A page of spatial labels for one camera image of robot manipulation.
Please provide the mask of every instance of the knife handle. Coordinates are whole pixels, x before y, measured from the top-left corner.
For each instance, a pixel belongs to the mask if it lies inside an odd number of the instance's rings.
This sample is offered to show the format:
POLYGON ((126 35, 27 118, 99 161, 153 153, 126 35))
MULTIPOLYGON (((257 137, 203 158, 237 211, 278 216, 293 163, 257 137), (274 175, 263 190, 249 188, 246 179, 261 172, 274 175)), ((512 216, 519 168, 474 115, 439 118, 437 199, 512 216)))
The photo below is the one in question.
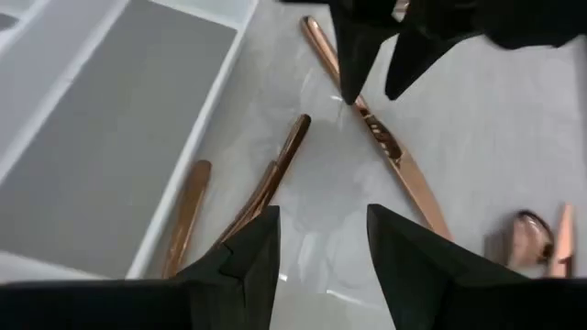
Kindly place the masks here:
POLYGON ((277 172, 275 173, 275 176, 271 178, 271 185, 253 217, 260 214, 265 207, 269 205, 273 195, 277 192, 285 172, 287 172, 287 169, 294 159, 295 152, 300 148, 308 129, 310 129, 310 124, 312 124, 312 118, 307 114, 301 114, 293 124, 287 139, 285 139, 285 142, 283 143, 282 150, 275 161, 277 172))
POLYGON ((185 180, 179 206, 179 217, 172 231, 172 242, 163 268, 162 277, 164 279, 174 276, 182 266, 198 210, 204 200, 205 190, 210 181, 211 170, 212 164, 209 161, 199 160, 193 165, 185 180))
POLYGON ((316 20, 311 16, 302 17, 302 32, 318 53, 322 65, 330 74, 337 88, 340 88, 340 69, 338 67, 338 56, 327 36, 322 31, 316 20))

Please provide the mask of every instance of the white marble countertop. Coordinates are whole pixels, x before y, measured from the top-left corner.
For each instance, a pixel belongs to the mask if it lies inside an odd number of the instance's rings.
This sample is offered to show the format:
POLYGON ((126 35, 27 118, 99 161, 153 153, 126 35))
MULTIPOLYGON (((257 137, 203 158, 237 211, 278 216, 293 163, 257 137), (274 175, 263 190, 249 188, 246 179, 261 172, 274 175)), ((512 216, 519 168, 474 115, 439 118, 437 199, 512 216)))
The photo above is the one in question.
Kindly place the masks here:
MULTIPOLYGON (((326 7, 260 1, 198 156, 212 161, 213 177, 188 262, 233 220, 290 125, 308 113, 309 133, 273 199, 282 261, 271 328, 390 329, 366 207, 421 220, 305 43, 299 19, 308 14, 332 37, 326 7)), ((384 44, 363 95, 412 152, 456 243, 481 254, 484 236, 515 211, 532 209, 554 226, 563 202, 576 205, 577 237, 585 237, 582 40, 519 51, 468 40, 397 102, 383 94, 393 44, 384 44)), ((577 273, 587 275, 581 241, 577 273)))

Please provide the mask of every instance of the rose gold cutlery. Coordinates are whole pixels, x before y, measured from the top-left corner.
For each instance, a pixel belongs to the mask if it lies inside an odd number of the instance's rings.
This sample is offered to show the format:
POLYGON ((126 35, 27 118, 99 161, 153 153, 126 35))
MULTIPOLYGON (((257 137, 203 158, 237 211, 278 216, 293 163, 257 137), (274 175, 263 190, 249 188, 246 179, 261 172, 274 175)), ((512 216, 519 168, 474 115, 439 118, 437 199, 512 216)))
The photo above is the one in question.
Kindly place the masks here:
POLYGON ((293 124, 288 138, 285 140, 282 151, 277 160, 270 161, 267 169, 257 184, 257 187, 253 191, 253 194, 240 209, 235 220, 222 233, 212 247, 221 244, 237 233, 242 227, 259 215, 267 205, 269 205, 271 198, 273 198, 273 195, 277 192, 277 188, 282 181, 283 175, 294 158, 295 152, 300 147, 302 140, 310 127, 311 121, 309 115, 299 116, 295 124, 293 124))
POLYGON ((179 204, 179 216, 172 232, 162 277, 175 275, 183 264, 185 250, 190 244, 198 210, 204 200, 205 190, 210 181, 212 164, 207 160, 197 161, 190 170, 183 186, 179 204))
MULTIPOLYGON (((303 17, 301 25, 308 42, 316 51, 335 85, 339 87, 338 57, 334 48, 312 17, 303 17)), ((405 191, 425 218, 430 229, 436 234, 452 240, 437 200, 407 148, 371 113, 362 96, 359 95, 352 108, 357 111, 370 130, 375 141, 382 149, 385 158, 401 181, 405 191)))
POLYGON ((565 203, 559 220, 556 239, 548 224, 530 211, 522 211, 508 235, 507 267, 519 270, 537 264, 547 264, 545 277, 569 278, 574 275, 573 207, 565 203))

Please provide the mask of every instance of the rose gold knife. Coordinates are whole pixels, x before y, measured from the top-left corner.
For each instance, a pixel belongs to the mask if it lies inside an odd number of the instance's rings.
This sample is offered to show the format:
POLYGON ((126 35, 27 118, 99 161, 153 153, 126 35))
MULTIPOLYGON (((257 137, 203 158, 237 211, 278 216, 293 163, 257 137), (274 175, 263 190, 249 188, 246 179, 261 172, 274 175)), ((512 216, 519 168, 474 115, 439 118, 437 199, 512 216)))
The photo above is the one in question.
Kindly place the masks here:
POLYGON ((199 160, 193 165, 185 179, 183 195, 179 204, 179 216, 172 232, 172 242, 163 268, 162 277, 164 279, 174 276, 183 264, 185 250, 190 244, 198 210, 204 200, 205 190, 210 181, 211 170, 212 164, 209 161, 199 160))
POLYGON ((298 117, 283 144, 277 160, 269 162, 253 194, 240 209, 235 220, 212 245, 212 248, 237 233, 269 205, 273 195, 277 192, 277 188, 279 188, 283 175, 285 175, 287 168, 294 159, 295 152, 302 144, 311 122, 309 115, 303 114, 298 117))
POLYGON ((560 217, 559 232, 554 247, 554 254, 548 265, 548 277, 570 278, 573 275, 574 233, 573 207, 565 204, 560 217))
MULTIPOLYGON (((335 85, 339 88, 338 57, 327 36, 316 20, 310 16, 302 17, 301 25, 308 42, 312 45, 335 85)), ((407 194, 426 219, 430 229, 436 234, 452 240, 437 200, 412 155, 387 127, 371 113, 362 96, 359 95, 352 107, 360 114, 369 128, 393 171, 402 182, 407 194)))

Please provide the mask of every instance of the utensil handle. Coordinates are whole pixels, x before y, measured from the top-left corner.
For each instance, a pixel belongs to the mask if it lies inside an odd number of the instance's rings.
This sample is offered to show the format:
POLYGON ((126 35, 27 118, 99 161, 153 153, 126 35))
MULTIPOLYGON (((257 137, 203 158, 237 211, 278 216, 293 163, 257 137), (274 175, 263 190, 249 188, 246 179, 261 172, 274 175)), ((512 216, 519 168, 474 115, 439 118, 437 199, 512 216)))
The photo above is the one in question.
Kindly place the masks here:
POLYGON ((172 242, 163 268, 162 277, 164 279, 174 276, 182 266, 185 250, 190 244, 198 210, 204 200, 205 190, 210 181, 211 170, 212 164, 209 161, 199 160, 193 165, 185 180, 179 206, 179 217, 172 231, 172 242))
MULTIPOLYGON (((338 67, 337 52, 334 50, 334 47, 332 47, 332 44, 330 41, 328 41, 328 37, 326 34, 324 34, 324 31, 322 28, 320 28, 313 17, 302 17, 301 26, 305 37, 312 44, 314 50, 318 53, 318 58, 322 62, 322 65, 327 70, 330 78, 332 78, 334 84, 340 91, 340 69, 338 67)), ((359 95, 357 100, 355 100, 354 106, 364 109, 368 108, 365 100, 361 95, 359 95)))

